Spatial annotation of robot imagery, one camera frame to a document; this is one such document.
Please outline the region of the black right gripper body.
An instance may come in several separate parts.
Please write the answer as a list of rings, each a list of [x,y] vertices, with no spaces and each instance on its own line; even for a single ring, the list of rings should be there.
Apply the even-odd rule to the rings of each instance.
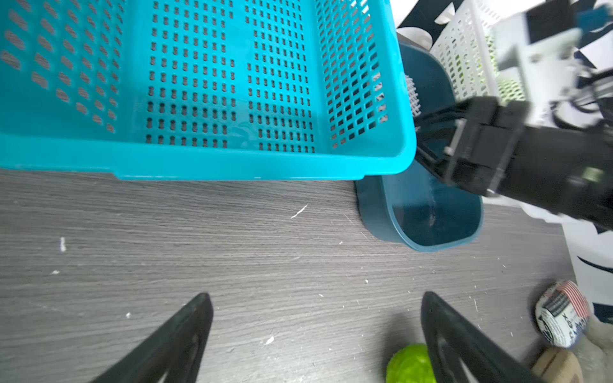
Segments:
[[[414,119],[415,159],[440,182],[486,196],[506,172],[531,105],[496,97],[471,97]]]

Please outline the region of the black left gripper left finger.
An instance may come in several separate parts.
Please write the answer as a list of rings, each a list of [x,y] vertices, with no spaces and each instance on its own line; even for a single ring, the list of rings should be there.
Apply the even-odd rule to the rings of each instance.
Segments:
[[[209,294],[196,295],[95,382],[195,382],[212,327]]]

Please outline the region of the green custard apple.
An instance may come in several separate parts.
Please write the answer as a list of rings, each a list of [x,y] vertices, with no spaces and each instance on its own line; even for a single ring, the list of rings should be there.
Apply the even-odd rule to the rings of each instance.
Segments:
[[[386,367],[386,383],[436,383],[426,344],[399,350]]]

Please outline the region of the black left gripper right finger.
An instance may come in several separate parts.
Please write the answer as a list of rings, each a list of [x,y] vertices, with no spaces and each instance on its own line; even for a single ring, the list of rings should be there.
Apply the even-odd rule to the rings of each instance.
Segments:
[[[438,382],[541,382],[432,291],[421,302],[421,326]]]

